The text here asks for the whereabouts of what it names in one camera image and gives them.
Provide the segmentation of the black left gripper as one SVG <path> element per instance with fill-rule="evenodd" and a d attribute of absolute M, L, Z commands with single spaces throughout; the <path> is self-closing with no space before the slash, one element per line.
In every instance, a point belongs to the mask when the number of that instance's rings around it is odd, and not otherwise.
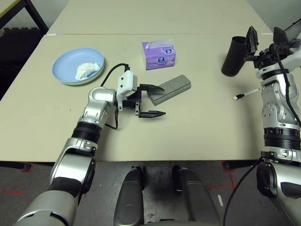
<path fill-rule="evenodd" d="M 140 105 L 142 101 L 142 91 L 159 93 L 164 92 L 165 90 L 155 85 L 140 84 L 140 86 L 137 87 L 137 90 L 133 94 L 123 98 L 123 108 L 134 110 L 135 115 L 139 118 L 156 118 L 165 115 L 166 113 L 161 111 L 141 111 Z"/>

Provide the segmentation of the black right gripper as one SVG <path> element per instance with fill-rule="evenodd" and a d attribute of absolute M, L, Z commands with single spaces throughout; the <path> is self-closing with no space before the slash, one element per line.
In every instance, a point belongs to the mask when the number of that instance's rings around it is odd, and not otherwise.
<path fill-rule="evenodd" d="M 265 50 L 261 51 L 258 56 L 254 56 L 258 46 L 257 31 L 250 26 L 246 34 L 246 56 L 245 61 L 251 61 L 254 67 L 262 69 L 264 67 L 278 63 L 277 56 L 280 60 L 293 54 L 291 48 L 297 48 L 297 40 L 288 41 L 285 31 L 279 27 L 274 27 L 273 43 Z"/>

